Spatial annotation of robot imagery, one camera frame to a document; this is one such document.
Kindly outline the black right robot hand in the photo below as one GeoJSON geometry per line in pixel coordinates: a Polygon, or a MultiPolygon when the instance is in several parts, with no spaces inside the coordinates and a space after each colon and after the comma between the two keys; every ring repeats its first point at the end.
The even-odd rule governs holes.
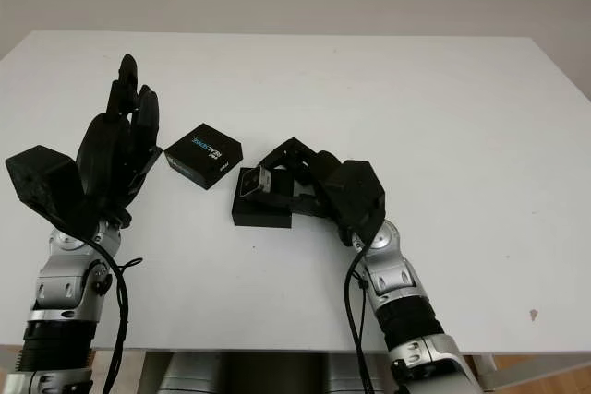
{"type": "Polygon", "coordinates": [[[330,152],[314,151],[295,137],[289,138],[241,179],[240,196],[266,207],[291,213],[333,219],[336,215],[325,183],[341,162],[330,152]],[[293,177],[292,184],[311,185],[313,194],[286,196],[271,190],[273,174],[282,167],[293,177]]]}

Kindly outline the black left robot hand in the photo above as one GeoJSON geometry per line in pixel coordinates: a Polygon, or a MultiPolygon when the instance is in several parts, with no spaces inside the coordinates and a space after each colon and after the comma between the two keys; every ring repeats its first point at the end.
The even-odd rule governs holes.
{"type": "Polygon", "coordinates": [[[162,153],[159,121],[157,94],[140,86],[136,60],[125,54],[106,111],[90,122],[77,155],[84,193],[102,219],[122,228],[130,225],[127,206],[162,153]]]}

